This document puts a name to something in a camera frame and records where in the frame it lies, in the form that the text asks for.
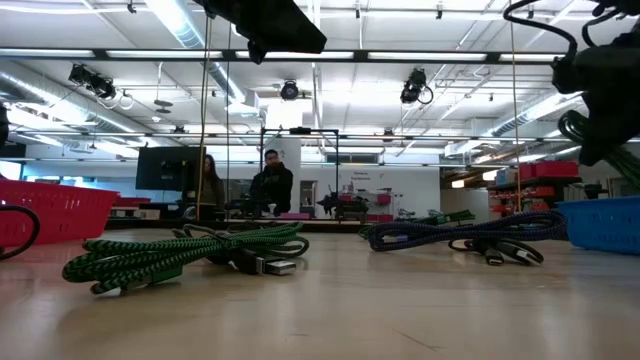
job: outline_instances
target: woman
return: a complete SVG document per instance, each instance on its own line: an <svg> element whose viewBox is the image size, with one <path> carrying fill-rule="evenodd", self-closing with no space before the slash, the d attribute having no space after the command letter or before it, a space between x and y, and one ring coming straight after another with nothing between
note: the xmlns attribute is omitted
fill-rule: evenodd
<svg viewBox="0 0 640 360"><path fill-rule="evenodd" d="M200 203L215 204L218 211L224 210L224 184L216 173L216 163L213 156L205 155L202 171L202 192Z"/></svg>

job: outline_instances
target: basket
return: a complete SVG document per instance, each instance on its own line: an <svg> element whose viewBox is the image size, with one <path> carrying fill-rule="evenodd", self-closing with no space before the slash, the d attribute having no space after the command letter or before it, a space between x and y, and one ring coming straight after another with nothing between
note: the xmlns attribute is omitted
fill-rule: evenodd
<svg viewBox="0 0 640 360"><path fill-rule="evenodd" d="M35 244L96 238L102 235L117 192L73 186L0 180L0 203L31 209L40 219ZM17 212L0 212L0 245L24 244L33 229Z"/></svg>
<svg viewBox="0 0 640 360"><path fill-rule="evenodd" d="M569 240L585 249L640 254L640 197L557 203Z"/></svg>

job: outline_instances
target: blue plastic basket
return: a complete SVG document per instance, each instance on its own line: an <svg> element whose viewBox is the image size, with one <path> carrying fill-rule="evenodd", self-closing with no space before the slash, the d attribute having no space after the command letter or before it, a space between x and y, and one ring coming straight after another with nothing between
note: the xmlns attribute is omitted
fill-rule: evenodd
<svg viewBox="0 0 640 360"><path fill-rule="evenodd" d="M640 255L640 197L558 203L569 240L585 249Z"/></svg>

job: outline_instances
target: wooden table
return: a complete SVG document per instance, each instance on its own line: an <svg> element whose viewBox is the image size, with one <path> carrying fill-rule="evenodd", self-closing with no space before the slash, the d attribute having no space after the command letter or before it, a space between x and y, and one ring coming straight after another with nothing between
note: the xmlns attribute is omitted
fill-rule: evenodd
<svg viewBox="0 0 640 360"><path fill-rule="evenodd" d="M0 359L637 359L640 259L535 244L542 267L490 267L446 244L375 253L304 234L287 277L198 261L174 282L96 297L60 277L78 243L0 263ZM113 231L122 241L166 230Z"/></svg>

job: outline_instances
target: computer monitor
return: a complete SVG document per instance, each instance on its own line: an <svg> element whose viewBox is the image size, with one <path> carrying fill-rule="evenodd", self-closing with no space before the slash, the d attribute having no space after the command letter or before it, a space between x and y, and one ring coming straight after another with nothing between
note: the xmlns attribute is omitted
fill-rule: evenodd
<svg viewBox="0 0 640 360"><path fill-rule="evenodd" d="M186 200L195 197L200 169L198 147L141 148L136 189L182 191Z"/></svg>

